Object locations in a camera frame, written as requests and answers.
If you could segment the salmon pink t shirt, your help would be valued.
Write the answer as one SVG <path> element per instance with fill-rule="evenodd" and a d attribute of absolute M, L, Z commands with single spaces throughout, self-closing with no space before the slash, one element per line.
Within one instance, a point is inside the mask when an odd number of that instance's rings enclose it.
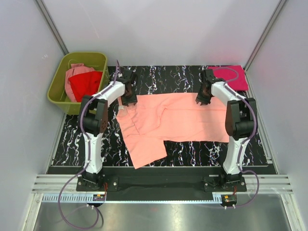
<path fill-rule="evenodd" d="M 226 106 L 216 97 L 196 103 L 196 93 L 139 95 L 120 104 L 116 119 L 135 169 L 166 157 L 165 141 L 228 142 Z"/>

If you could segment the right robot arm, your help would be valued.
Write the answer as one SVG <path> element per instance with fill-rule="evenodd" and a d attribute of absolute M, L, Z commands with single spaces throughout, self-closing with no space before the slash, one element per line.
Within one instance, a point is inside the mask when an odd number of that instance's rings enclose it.
<path fill-rule="evenodd" d="M 233 90 L 229 80 L 215 77 L 213 69 L 201 71 L 200 76 L 202 84 L 196 102 L 208 105 L 216 97 L 227 108 L 225 130 L 229 144 L 221 174 L 212 186 L 229 191 L 242 184 L 244 153 L 257 131 L 257 104 L 254 98 L 246 98 Z"/>

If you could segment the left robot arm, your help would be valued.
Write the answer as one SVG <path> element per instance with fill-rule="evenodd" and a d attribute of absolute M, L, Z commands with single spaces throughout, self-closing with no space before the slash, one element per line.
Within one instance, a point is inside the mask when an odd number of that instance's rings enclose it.
<path fill-rule="evenodd" d="M 97 191 L 103 187 L 101 141 L 108 127 L 108 108 L 118 98 L 128 106 L 137 103 L 135 84 L 137 74 L 130 70 L 115 72 L 114 79 L 103 90 L 82 98 L 78 125 L 85 141 L 85 164 L 78 173 L 79 184 L 87 183 Z"/>

